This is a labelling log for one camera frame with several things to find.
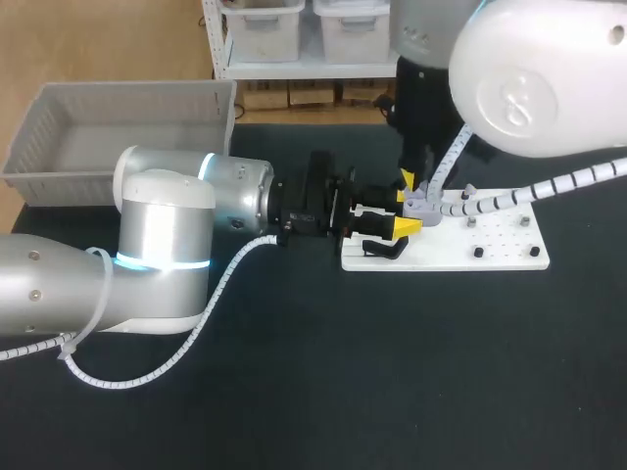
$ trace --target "gray plastic basket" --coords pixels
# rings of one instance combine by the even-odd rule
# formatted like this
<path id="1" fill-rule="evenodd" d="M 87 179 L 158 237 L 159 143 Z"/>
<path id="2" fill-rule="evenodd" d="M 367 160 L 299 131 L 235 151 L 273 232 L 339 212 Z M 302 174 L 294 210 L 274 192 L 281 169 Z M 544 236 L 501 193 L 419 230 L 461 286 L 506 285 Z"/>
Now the gray plastic basket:
<path id="1" fill-rule="evenodd" d="M 31 206 L 113 205 L 124 149 L 228 154 L 235 82 L 49 83 L 26 112 L 0 179 Z"/>

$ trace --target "white cable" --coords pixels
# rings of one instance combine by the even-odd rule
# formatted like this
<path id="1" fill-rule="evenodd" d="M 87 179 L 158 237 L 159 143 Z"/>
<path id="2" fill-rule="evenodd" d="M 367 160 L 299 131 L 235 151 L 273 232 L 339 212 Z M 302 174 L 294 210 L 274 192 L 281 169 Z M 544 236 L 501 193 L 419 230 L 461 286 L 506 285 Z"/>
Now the white cable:
<path id="1" fill-rule="evenodd" d="M 276 245 L 276 237 L 265 236 L 265 237 L 257 238 L 253 240 L 252 242 L 248 243 L 247 245 L 245 245 L 244 248 L 242 248 L 239 252 L 237 252 L 237 255 L 235 255 L 231 263 L 226 267 L 224 274 L 222 274 L 222 277 L 220 278 L 219 283 L 217 284 L 216 290 L 214 291 L 214 294 L 209 300 L 209 304 L 207 305 L 207 308 L 205 308 L 205 311 L 203 312 L 203 316 L 201 317 L 198 325 L 196 325 L 196 327 L 192 330 L 189 337 L 187 338 L 187 340 L 185 340 L 185 343 L 183 343 L 183 345 L 179 348 L 179 350 L 175 352 L 174 355 L 161 367 L 153 370 L 149 374 L 143 375 L 133 380 L 125 380 L 121 382 L 110 382 L 106 380 L 99 380 L 99 379 L 96 379 L 94 377 L 91 377 L 85 374 L 82 370 L 78 368 L 78 366 L 72 359 L 72 356 L 68 355 L 65 361 L 66 361 L 66 365 L 70 369 L 70 372 L 74 374 L 79 380 L 83 381 L 84 383 L 88 385 L 91 385 L 93 387 L 98 387 L 101 389 L 108 389 L 108 390 L 132 389 L 132 388 L 147 384 L 149 382 L 152 382 L 158 377 L 161 377 L 170 369 L 172 369 L 172 367 L 177 362 L 180 361 L 180 359 L 185 355 L 185 353 L 187 353 L 187 351 L 194 344 L 194 342 L 196 341 L 196 338 L 198 338 L 198 335 L 203 329 L 203 326 L 205 326 L 205 323 L 209 319 L 209 316 L 212 314 L 212 311 L 214 307 L 216 306 L 217 300 L 219 299 L 219 296 L 222 294 L 222 291 L 224 290 L 226 283 L 231 277 L 231 274 L 233 273 L 233 271 L 235 270 L 239 262 L 242 260 L 242 258 L 246 256 L 249 252 L 254 250 L 256 247 L 260 247 L 262 245 Z"/>
<path id="2" fill-rule="evenodd" d="M 50 340 L 40 341 L 34 345 L 22 346 L 21 348 L 13 348 L 12 350 L 0 351 L 0 361 L 14 359 L 22 355 L 28 355 L 33 353 L 39 353 L 40 351 L 46 351 L 51 348 L 62 345 L 65 341 L 73 338 L 74 333 L 65 333 L 56 338 Z"/>
<path id="3" fill-rule="evenodd" d="M 76 346 L 82 340 L 84 340 L 89 333 L 94 331 L 94 328 L 100 323 L 100 319 L 102 315 L 105 313 L 105 309 L 107 308 L 107 303 L 109 302 L 109 297 L 111 296 L 111 289 L 113 287 L 114 281 L 114 263 L 111 261 L 111 257 L 107 252 L 100 248 L 89 248 L 85 250 L 90 255 L 95 253 L 99 253 L 102 257 L 102 261 L 105 264 L 105 282 L 102 284 L 102 289 L 100 291 L 100 297 L 98 299 L 98 304 L 96 305 L 96 309 L 94 310 L 94 314 L 91 316 L 89 322 L 85 325 L 78 335 L 72 338 L 69 341 L 66 341 L 61 344 L 61 353 L 59 354 L 58 359 L 65 360 L 70 354 L 76 352 Z"/>
<path id="4" fill-rule="evenodd" d="M 461 203 L 445 203 L 442 201 L 442 186 L 451 169 L 461 156 L 472 130 L 466 124 L 459 132 L 455 142 L 438 165 L 427 189 L 427 202 L 433 205 L 433 211 L 445 216 L 466 217 L 481 213 L 490 213 L 510 209 L 520 204 L 533 203 L 541 199 L 551 198 L 558 194 L 568 193 L 577 188 L 592 186 L 627 175 L 627 158 L 614 160 L 607 164 L 595 164 L 588 168 L 573 171 L 547 181 L 535 183 L 520 189 L 514 189 L 501 196 L 479 200 L 464 201 Z"/>

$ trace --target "wooden floor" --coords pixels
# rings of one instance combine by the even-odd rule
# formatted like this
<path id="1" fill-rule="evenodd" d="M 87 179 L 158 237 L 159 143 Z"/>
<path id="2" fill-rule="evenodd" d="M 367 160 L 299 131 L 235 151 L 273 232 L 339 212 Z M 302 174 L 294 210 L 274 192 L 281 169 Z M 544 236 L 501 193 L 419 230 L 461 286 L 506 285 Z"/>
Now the wooden floor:
<path id="1" fill-rule="evenodd" d="M 0 148 L 46 81 L 210 79 L 200 0 L 0 0 Z M 248 112 L 242 122 L 381 122 L 366 109 Z M 0 233 L 20 196 L 0 182 Z"/>

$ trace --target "logo on robot arm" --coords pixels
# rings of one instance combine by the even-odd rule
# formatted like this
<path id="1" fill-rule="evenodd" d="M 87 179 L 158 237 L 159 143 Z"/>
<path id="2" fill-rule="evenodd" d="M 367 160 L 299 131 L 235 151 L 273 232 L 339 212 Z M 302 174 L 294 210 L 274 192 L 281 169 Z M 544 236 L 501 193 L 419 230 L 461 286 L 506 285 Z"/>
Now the logo on robot arm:
<path id="1" fill-rule="evenodd" d="M 511 137 L 534 137 L 557 119 L 557 98 L 551 85 L 529 70 L 493 70 L 479 83 L 476 98 L 482 118 Z"/>

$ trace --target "black tabletop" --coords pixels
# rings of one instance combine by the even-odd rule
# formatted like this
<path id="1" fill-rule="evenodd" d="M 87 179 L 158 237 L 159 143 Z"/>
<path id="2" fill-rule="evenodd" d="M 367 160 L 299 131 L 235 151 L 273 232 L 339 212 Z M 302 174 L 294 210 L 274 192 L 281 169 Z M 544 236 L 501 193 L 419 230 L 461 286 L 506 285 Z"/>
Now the black tabletop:
<path id="1" fill-rule="evenodd" d="M 397 177 L 400 141 L 384 126 L 238 125 L 232 154 L 285 174 L 323 149 L 360 182 Z M 456 184 L 479 187 L 620 155 L 530 161 L 478 142 L 467 154 Z M 258 249 L 189 354 L 146 387 L 90 388 L 57 352 L 0 364 L 0 465 L 625 468 L 625 201 L 616 181 L 537 204 L 541 272 L 356 273 L 331 240 Z M 15 231 L 113 252 L 118 224 L 112 209 L 26 209 Z M 243 243 L 217 237 L 213 285 Z M 123 380 L 183 338 L 93 335 L 75 357 Z"/>

